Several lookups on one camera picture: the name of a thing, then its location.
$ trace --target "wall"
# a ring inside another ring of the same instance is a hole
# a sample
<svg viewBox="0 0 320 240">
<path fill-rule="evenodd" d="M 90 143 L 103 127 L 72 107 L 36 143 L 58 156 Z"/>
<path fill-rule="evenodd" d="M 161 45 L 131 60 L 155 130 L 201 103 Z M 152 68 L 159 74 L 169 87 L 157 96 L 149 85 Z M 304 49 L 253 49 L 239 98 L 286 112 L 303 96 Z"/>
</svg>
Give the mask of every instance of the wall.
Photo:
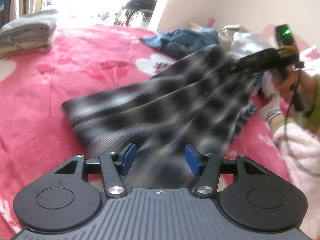
<svg viewBox="0 0 320 240">
<path fill-rule="evenodd" d="M 218 0 L 159 0 L 150 29 L 169 31 L 190 27 L 190 22 L 205 26 Z"/>
<path fill-rule="evenodd" d="M 288 23 L 296 35 L 320 49 L 320 0 L 219 0 L 214 27 L 242 24 L 260 33 L 268 24 Z"/>
</svg>

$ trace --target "green cuff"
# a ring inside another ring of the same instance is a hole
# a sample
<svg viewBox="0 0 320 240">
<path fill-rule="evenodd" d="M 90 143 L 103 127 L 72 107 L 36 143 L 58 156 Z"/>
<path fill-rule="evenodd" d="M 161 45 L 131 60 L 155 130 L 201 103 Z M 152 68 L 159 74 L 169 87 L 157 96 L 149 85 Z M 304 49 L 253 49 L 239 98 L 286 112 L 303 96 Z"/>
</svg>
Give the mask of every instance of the green cuff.
<svg viewBox="0 0 320 240">
<path fill-rule="evenodd" d="M 272 128 L 272 134 L 275 134 L 276 131 L 277 131 L 281 126 L 284 125 L 284 121 L 285 121 L 285 118 L 282 119 L 282 120 L 280 120 L 279 122 L 277 122 L 277 123 L 273 126 L 273 128 Z M 291 117 L 289 117 L 289 118 L 287 119 L 287 124 L 288 124 L 288 123 L 292 123 L 292 122 L 294 122 L 294 119 L 291 118 Z"/>
<path fill-rule="evenodd" d="M 309 129 L 312 133 L 316 133 L 320 128 L 320 76 L 316 76 L 318 80 L 318 92 L 315 103 L 313 105 L 313 111 L 310 116 L 307 118 L 305 125 L 306 129 Z"/>
</svg>

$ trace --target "purple object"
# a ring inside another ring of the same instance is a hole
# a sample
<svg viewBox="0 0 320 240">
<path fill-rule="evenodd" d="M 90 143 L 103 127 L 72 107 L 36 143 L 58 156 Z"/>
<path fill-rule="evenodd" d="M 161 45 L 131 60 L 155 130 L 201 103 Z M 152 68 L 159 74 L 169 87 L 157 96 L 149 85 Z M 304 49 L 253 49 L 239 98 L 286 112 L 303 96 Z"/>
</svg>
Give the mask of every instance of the purple object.
<svg viewBox="0 0 320 240">
<path fill-rule="evenodd" d="M 212 28 L 214 22 L 216 19 L 210 18 L 207 22 L 207 25 L 205 26 L 206 28 Z"/>
</svg>

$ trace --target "black and white plaid fabric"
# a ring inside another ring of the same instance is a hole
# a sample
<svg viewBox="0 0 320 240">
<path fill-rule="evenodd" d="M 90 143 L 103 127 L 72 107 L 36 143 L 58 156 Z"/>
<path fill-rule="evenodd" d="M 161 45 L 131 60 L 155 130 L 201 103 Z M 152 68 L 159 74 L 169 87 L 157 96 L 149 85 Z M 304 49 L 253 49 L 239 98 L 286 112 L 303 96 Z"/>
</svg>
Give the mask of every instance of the black and white plaid fabric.
<svg viewBox="0 0 320 240">
<path fill-rule="evenodd" d="M 92 158 L 129 142 L 138 159 L 124 178 L 130 187 L 192 187 L 184 147 L 225 154 L 256 111 L 251 76 L 230 74 L 234 62 L 217 45 L 199 50 L 152 78 L 69 100 L 63 108 Z"/>
</svg>

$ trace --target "silver bolt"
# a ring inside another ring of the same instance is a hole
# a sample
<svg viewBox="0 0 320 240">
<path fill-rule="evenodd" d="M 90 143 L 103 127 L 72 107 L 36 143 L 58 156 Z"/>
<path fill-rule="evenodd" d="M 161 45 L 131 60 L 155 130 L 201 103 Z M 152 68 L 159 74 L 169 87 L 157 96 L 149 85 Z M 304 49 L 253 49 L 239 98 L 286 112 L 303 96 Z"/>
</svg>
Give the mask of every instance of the silver bolt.
<svg viewBox="0 0 320 240">
<path fill-rule="evenodd" d="M 197 191 L 200 193 L 200 194 L 209 194 L 211 193 L 213 190 L 211 187 L 209 186 L 200 186 L 197 188 Z"/>
<path fill-rule="evenodd" d="M 111 194 L 118 195 L 118 194 L 121 194 L 124 192 L 124 188 L 119 187 L 119 186 L 113 186 L 113 187 L 109 188 L 108 191 Z"/>
</svg>

